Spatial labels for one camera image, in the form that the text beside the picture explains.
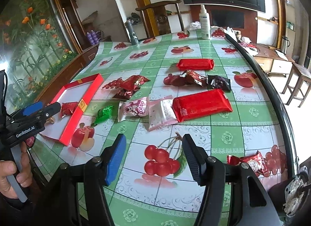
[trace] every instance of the screw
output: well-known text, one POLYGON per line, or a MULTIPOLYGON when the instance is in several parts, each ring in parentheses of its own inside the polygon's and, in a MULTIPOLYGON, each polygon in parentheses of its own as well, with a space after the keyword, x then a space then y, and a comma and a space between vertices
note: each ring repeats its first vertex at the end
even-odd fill
POLYGON ((62 170, 67 169, 67 167, 68 167, 68 164, 67 164, 67 163, 62 163, 62 164, 60 165, 60 168, 61 168, 62 170))
POLYGON ((208 157, 207 160, 211 163, 215 163, 216 159, 214 157, 208 157))
POLYGON ((94 158, 92 158, 92 161, 94 163, 99 163, 101 161, 101 157, 94 157, 94 158))
POLYGON ((249 168, 249 164, 247 163, 241 163, 241 167, 244 168, 244 169, 248 169, 249 168))

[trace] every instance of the chair backrest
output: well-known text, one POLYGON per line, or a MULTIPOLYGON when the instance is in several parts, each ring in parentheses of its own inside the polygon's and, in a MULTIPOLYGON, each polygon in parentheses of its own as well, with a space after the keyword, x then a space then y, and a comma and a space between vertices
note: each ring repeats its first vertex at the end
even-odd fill
POLYGON ((146 27, 146 19, 145 19, 145 11, 147 9, 152 9, 155 15, 155 21, 157 23, 158 26, 158 30, 159 30, 159 34, 160 35, 165 35, 165 34, 169 34, 171 33, 171 28, 169 26, 169 20, 167 18, 167 13, 166 13, 166 9, 165 6, 166 5, 170 5, 170 4, 174 4, 176 7, 176 11, 178 14, 178 19, 179 19, 179 23, 180 23, 180 27, 181 30, 184 31, 185 28, 183 26, 183 20, 181 18, 181 14, 180 14, 180 10, 179 10, 179 6, 178 4, 181 3, 181 0, 176 0, 176 1, 159 1, 159 2, 155 2, 155 3, 151 3, 146 5, 145 7, 142 8, 137 8, 136 11, 139 11, 142 13, 142 18, 144 20, 144 25, 146 27))

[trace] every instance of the silver kettle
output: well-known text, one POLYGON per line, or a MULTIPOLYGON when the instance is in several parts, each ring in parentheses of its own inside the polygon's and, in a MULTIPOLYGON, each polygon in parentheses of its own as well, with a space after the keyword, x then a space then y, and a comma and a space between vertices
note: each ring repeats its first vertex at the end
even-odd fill
POLYGON ((287 47, 290 46, 290 41, 288 40, 288 37, 282 36, 282 42, 281 42, 281 52, 286 54, 287 52, 287 47))

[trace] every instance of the white spray bottle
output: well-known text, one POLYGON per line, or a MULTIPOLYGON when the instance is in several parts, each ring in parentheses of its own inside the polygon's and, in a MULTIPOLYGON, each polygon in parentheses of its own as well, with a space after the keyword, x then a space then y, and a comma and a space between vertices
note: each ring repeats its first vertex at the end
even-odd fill
POLYGON ((201 35, 205 40, 211 39, 211 23, 210 15, 207 13, 205 6, 201 5, 201 12, 199 14, 200 23, 201 23, 201 35))

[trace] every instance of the open red box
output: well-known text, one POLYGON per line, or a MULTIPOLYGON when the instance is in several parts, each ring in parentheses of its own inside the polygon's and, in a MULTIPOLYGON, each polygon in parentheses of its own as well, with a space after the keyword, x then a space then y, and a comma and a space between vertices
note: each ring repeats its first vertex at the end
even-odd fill
POLYGON ((63 86, 51 101, 51 104, 59 102, 62 105, 63 102, 78 102, 78 107, 72 116, 61 118, 60 113, 54 115, 55 123, 46 124, 45 130, 40 134, 59 141, 66 146, 69 145, 81 116, 103 81, 104 79, 100 74, 95 74, 63 86))

